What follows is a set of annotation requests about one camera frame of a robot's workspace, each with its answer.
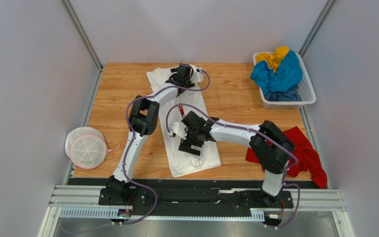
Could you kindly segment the white Coca-Cola print t-shirt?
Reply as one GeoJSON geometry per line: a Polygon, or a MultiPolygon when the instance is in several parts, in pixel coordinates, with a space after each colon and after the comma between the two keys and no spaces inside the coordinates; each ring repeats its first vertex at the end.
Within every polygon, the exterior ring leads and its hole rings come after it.
{"type": "Polygon", "coordinates": [[[167,132],[167,125],[181,121],[183,118],[178,108],[174,108],[169,115],[169,120],[166,122],[166,115],[169,109],[176,104],[190,104],[205,114],[207,108],[204,98],[200,91],[185,91],[177,98],[169,101],[159,110],[159,122],[161,133],[166,148],[166,154],[171,175],[176,178],[187,174],[203,171],[210,168],[221,166],[221,158],[218,147],[214,142],[206,142],[201,148],[199,156],[179,151],[180,137],[170,137],[167,132]]]}

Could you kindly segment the white mesh laundry bag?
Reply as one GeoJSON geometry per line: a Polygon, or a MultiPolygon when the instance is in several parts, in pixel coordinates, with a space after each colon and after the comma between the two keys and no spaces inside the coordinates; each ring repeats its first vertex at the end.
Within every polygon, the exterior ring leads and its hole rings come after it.
{"type": "Polygon", "coordinates": [[[75,166],[89,170],[100,166],[120,146],[109,149],[102,132],[92,127],[78,127],[68,133],[65,153],[75,166]]]}

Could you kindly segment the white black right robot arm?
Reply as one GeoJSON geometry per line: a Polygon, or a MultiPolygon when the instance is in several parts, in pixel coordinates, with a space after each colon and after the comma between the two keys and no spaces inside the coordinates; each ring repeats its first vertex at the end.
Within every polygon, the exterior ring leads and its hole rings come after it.
{"type": "Polygon", "coordinates": [[[219,118],[204,119],[190,111],[170,129],[171,136],[181,139],[179,151],[196,156],[206,142],[230,142],[250,148],[265,171],[263,196],[279,198],[295,145],[273,122],[243,125],[219,118]]]}

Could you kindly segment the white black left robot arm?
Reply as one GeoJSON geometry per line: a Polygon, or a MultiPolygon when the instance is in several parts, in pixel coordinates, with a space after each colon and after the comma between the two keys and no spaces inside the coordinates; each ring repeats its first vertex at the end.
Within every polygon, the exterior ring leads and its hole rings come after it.
{"type": "Polygon", "coordinates": [[[204,79],[201,69],[184,63],[170,69],[170,73],[159,89],[136,96],[126,107],[127,142],[117,168],[100,190],[100,205],[125,205],[131,199],[133,186],[149,190],[133,181],[132,176],[144,144],[157,128],[160,108],[186,91],[198,91],[198,83],[204,79]]]}

